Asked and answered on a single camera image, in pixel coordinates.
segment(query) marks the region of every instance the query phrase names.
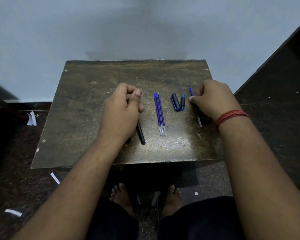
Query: bracelet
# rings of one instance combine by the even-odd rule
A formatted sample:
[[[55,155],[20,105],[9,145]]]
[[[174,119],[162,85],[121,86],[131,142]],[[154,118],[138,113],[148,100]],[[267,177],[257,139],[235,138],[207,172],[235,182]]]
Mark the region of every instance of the bracelet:
[[[249,115],[246,112],[243,112],[242,110],[230,110],[230,111],[224,113],[223,115],[221,115],[221,117],[216,120],[216,129],[217,129],[217,131],[219,131],[219,129],[218,129],[219,125],[221,125],[224,121],[226,121],[228,119],[231,119],[233,117],[236,117],[236,116],[247,116],[247,117],[249,117]]]

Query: forearm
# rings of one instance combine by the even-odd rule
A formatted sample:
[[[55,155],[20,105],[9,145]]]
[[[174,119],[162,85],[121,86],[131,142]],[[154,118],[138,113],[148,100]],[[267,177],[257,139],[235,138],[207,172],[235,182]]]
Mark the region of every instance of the forearm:
[[[13,239],[84,239],[120,148],[95,142]]]
[[[300,191],[251,120],[234,117],[219,130],[247,239],[300,239]]]

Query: bare foot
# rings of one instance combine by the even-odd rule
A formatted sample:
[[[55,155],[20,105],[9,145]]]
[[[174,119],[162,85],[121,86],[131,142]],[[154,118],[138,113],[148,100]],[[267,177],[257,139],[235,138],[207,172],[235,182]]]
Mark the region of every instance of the bare foot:
[[[119,187],[116,185],[112,189],[112,194],[111,194],[110,200],[117,203],[118,205],[120,205],[130,215],[135,217],[131,203],[130,203],[128,191],[126,190],[126,186],[123,183],[120,183]]]
[[[174,185],[171,185],[168,188],[167,197],[166,197],[166,200],[164,201],[161,218],[163,218],[165,216],[172,216],[182,206],[183,206],[183,201],[182,201],[182,197],[181,197],[179,188],[176,188],[176,190],[175,190]]]

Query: floor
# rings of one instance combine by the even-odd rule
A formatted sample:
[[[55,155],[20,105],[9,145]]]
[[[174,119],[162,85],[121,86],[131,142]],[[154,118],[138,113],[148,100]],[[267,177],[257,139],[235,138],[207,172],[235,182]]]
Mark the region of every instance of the floor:
[[[292,39],[285,45],[236,97],[300,189],[300,42]],[[38,126],[17,127],[0,161],[2,240],[10,239],[57,188],[50,173],[62,181],[69,171],[30,169],[48,111],[36,114]],[[127,184],[140,222],[139,239],[155,239],[164,195],[159,192],[172,183],[181,189],[185,204],[232,195],[223,161],[201,168],[168,163],[153,164],[152,169],[147,170],[143,167],[113,168],[104,188],[104,195],[109,197],[114,184],[120,181]],[[23,215],[18,218],[4,213],[6,209],[17,210]]]

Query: wooden tabletop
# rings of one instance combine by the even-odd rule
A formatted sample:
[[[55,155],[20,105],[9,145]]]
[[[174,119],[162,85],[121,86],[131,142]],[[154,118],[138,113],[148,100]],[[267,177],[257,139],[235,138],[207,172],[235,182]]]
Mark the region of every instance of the wooden tabletop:
[[[196,91],[212,79],[200,61],[67,61],[32,168],[72,167],[96,138],[105,100],[121,82],[142,89],[144,112],[139,120],[146,145],[135,132],[115,164],[184,162],[216,159],[212,121],[188,102],[189,86]],[[160,93],[166,137],[159,135],[154,92]],[[175,111],[171,94],[186,97],[184,111]]]

